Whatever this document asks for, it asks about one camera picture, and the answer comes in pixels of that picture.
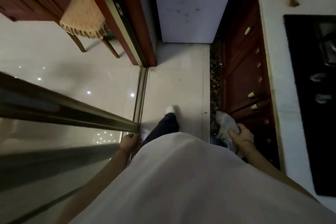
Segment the dark pants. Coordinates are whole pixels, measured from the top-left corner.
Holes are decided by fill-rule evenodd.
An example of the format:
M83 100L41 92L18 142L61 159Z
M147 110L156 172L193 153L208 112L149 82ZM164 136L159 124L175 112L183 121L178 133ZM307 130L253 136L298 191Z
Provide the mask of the dark pants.
M178 132L179 129L180 126L176 120L175 114L170 112L166 114L162 120L160 120L159 124L152 130L152 132L142 143L142 146L160 136Z

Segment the chair seat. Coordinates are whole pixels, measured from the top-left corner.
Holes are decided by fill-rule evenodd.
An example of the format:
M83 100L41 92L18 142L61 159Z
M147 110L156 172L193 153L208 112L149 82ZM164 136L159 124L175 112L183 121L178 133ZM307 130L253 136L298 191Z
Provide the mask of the chair seat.
M109 27L94 0L71 0L60 26L72 35L103 39Z

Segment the shoe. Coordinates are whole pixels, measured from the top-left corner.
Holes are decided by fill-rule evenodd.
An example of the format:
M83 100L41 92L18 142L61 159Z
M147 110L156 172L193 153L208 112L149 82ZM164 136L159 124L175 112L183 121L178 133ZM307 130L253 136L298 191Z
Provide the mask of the shoe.
M166 114L168 114L168 113L175 113L175 108L174 108L174 106L173 105L170 105L169 107L167 107L167 109L166 109Z

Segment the person's left hand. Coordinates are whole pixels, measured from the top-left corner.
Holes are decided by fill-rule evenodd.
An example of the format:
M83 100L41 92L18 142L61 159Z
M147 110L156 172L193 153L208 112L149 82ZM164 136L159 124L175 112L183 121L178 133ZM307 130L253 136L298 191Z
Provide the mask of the person's left hand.
M141 143L139 134L128 134L121 139L120 148L125 150L127 154L131 154L135 147Z

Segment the gray rag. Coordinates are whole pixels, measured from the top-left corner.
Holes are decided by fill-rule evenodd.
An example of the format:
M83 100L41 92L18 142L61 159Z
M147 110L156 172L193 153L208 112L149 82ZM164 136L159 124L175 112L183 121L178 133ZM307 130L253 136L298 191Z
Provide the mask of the gray rag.
M233 144L232 138L229 136L228 131L233 130L239 134L240 130L237 123L230 115L221 111L216 112L216 122L220 125L219 133L216 138L225 142L227 144L227 148L236 153L237 147Z

